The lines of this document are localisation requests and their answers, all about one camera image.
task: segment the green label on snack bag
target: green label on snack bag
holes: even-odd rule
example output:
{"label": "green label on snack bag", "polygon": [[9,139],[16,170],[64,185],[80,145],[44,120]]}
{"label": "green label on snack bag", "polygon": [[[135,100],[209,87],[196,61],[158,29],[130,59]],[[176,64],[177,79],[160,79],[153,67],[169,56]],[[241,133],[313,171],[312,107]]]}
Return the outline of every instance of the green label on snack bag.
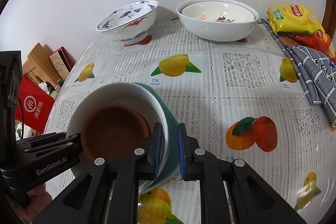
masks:
{"label": "green label on snack bag", "polygon": [[284,20],[285,18],[282,16],[282,13],[280,12],[279,9],[277,9],[276,11],[273,12],[275,18],[277,20]]}

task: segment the folded gray cloth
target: folded gray cloth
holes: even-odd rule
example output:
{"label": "folded gray cloth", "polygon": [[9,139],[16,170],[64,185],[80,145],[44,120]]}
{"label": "folded gray cloth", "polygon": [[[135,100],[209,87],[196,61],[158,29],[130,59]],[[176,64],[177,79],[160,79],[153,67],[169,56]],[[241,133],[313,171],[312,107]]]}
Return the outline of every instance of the folded gray cloth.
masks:
{"label": "folded gray cloth", "polygon": [[282,52],[290,58],[300,84],[311,105],[323,104],[336,126],[336,65],[320,51],[305,46],[284,46],[266,19],[261,19]]}

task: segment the red bat pattern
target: red bat pattern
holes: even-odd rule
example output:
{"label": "red bat pattern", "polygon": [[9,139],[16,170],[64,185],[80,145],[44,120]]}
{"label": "red bat pattern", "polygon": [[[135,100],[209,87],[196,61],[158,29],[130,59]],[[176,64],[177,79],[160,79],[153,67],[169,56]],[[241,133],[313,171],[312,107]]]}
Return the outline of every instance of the red bat pattern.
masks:
{"label": "red bat pattern", "polygon": [[148,17],[143,17],[143,18],[140,18],[139,20],[134,21],[133,23],[127,24],[127,25],[124,27],[123,31],[125,30],[126,27],[137,26],[137,25],[139,25],[140,22],[143,21],[145,18],[148,18]]}

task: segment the human hand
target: human hand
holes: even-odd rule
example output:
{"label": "human hand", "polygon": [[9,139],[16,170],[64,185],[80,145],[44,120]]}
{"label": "human hand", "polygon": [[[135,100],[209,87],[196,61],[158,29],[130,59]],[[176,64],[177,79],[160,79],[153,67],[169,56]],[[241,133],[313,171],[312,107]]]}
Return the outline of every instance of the human hand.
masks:
{"label": "human hand", "polygon": [[16,215],[21,219],[27,219],[28,221],[33,221],[33,219],[41,213],[44,208],[46,208],[53,200],[51,195],[45,190],[45,183],[37,186],[36,188],[27,192],[30,197],[30,203],[26,208],[23,208],[19,203],[17,203],[12,198],[7,197],[7,200],[16,213]]}

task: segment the brown clay pot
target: brown clay pot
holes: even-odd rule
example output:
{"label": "brown clay pot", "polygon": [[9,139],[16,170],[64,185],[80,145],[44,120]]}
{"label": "brown clay pot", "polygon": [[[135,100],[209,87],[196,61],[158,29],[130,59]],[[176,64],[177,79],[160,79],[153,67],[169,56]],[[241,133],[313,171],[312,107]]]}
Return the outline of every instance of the brown clay pot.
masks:
{"label": "brown clay pot", "polygon": [[150,135],[147,120],[133,108],[109,103],[93,110],[85,119],[81,143],[90,161],[116,160],[139,148]]}

